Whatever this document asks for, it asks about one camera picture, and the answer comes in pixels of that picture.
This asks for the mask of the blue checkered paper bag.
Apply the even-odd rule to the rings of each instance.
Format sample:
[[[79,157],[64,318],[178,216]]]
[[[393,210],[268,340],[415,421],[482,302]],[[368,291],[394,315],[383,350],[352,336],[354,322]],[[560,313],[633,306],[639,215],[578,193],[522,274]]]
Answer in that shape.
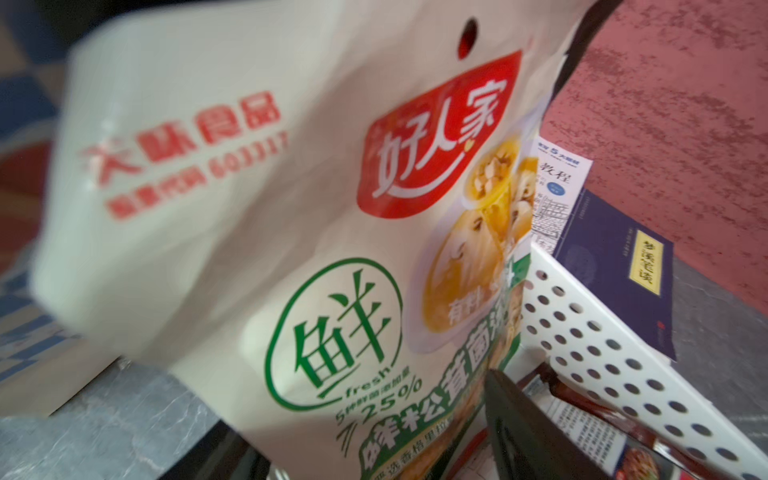
[[[115,362],[31,297],[29,266],[64,97],[67,51],[110,1],[1,4],[1,414],[52,415]]]

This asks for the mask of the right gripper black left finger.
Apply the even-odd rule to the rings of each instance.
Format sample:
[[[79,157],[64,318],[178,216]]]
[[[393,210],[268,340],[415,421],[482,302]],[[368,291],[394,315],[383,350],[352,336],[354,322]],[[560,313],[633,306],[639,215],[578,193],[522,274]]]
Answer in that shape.
[[[218,421],[159,480],[265,480],[270,461]]]

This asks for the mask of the dark red condiment packet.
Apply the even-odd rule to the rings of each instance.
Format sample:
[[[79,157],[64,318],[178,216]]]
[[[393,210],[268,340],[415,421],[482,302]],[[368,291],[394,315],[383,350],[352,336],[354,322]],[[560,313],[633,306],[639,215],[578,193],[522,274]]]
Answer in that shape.
[[[610,479],[719,479],[721,473],[666,445],[652,430],[565,385],[546,363],[514,382]],[[448,473],[451,479],[501,479],[487,426]]]

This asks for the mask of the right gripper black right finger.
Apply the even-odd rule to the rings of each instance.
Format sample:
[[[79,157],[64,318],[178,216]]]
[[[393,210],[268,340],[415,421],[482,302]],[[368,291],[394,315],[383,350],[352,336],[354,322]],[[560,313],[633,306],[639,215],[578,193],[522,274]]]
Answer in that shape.
[[[487,430],[501,479],[610,479],[503,372],[488,371],[484,391]]]

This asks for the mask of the white perforated plastic basket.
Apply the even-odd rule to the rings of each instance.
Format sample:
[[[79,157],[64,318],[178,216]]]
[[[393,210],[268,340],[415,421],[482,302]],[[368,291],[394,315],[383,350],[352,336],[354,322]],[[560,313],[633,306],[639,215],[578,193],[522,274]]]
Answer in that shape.
[[[719,473],[767,458],[540,250],[487,233],[335,244],[269,283],[222,414],[294,479],[444,479],[484,377],[539,363]]]

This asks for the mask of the white green condiment packet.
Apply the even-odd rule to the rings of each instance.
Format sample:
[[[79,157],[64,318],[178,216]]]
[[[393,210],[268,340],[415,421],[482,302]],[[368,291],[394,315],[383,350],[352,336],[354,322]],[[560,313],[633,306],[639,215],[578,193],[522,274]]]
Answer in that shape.
[[[69,51],[30,275],[291,479],[438,479],[520,342],[552,98],[614,1],[142,8]]]

